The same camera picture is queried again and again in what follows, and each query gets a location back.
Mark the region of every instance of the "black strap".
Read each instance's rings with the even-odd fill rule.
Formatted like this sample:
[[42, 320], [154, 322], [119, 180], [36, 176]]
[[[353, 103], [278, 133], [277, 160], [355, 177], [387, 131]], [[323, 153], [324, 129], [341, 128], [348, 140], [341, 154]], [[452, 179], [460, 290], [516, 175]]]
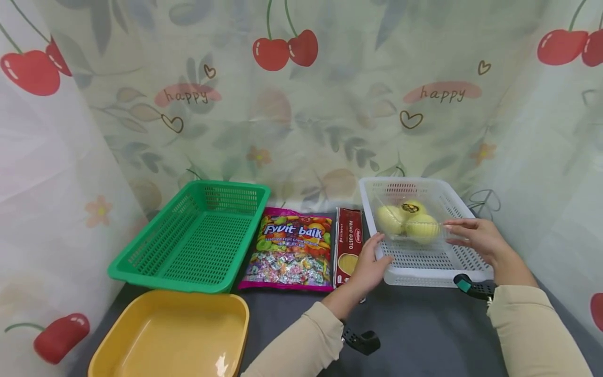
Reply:
[[374, 331], [367, 331], [362, 335], [356, 335], [351, 329], [347, 328], [343, 332], [341, 339], [348, 346], [366, 356], [381, 348], [381, 341], [379, 341], [379, 337]]
[[454, 284], [471, 297], [485, 301], [492, 301], [496, 289], [496, 284], [492, 280], [474, 283], [466, 274], [456, 275]]

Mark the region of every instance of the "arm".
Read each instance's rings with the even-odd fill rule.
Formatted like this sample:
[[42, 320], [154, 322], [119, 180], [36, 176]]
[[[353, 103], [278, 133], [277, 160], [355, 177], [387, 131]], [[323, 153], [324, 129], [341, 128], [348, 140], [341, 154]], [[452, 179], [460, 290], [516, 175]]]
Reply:
[[488, 316], [511, 377], [592, 376], [572, 336], [535, 287], [496, 288]]
[[343, 348], [342, 320], [383, 278], [393, 260], [374, 260], [374, 249], [383, 235], [364, 245], [356, 269], [347, 284], [315, 303], [287, 330], [273, 340], [253, 361], [242, 377], [316, 376], [339, 358]]
[[592, 376], [545, 292], [494, 223], [457, 219], [445, 224], [450, 233], [464, 237], [448, 239], [448, 243], [474, 248], [494, 269], [498, 287], [488, 316], [498, 333], [509, 376]]

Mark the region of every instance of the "white plastic basket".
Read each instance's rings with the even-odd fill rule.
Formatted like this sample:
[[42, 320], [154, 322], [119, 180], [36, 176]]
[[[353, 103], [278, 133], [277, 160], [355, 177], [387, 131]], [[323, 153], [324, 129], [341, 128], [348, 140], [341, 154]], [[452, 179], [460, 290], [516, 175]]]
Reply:
[[[362, 206], [368, 231], [377, 232], [373, 214], [380, 205], [397, 206], [418, 200], [437, 221], [473, 218], [473, 214], [450, 185], [442, 180], [412, 177], [367, 177], [360, 180]], [[453, 246], [439, 236], [430, 244], [386, 238], [376, 250], [377, 258], [394, 257], [384, 280], [390, 285], [454, 288], [457, 274], [481, 282], [493, 278], [492, 268], [472, 249]]]

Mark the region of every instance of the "fabric curtain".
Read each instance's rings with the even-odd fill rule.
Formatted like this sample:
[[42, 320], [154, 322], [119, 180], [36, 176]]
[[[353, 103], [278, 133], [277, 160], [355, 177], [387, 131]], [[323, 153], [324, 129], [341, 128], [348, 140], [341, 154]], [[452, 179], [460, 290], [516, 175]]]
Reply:
[[0, 365], [65, 376], [122, 284], [110, 261], [146, 224], [32, 2], [0, 5]]
[[5, 2], [13, 39], [42, 43], [15, 4], [85, 99], [56, 109], [92, 114], [145, 214], [195, 179], [302, 211], [359, 206], [361, 177], [444, 179], [603, 343], [599, 2]]

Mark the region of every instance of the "candy bag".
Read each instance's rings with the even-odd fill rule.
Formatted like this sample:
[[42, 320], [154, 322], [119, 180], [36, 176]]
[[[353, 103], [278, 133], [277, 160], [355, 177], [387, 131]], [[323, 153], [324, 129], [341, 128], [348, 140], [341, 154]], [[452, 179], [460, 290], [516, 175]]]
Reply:
[[331, 224], [329, 217], [266, 208], [239, 289], [331, 292]]

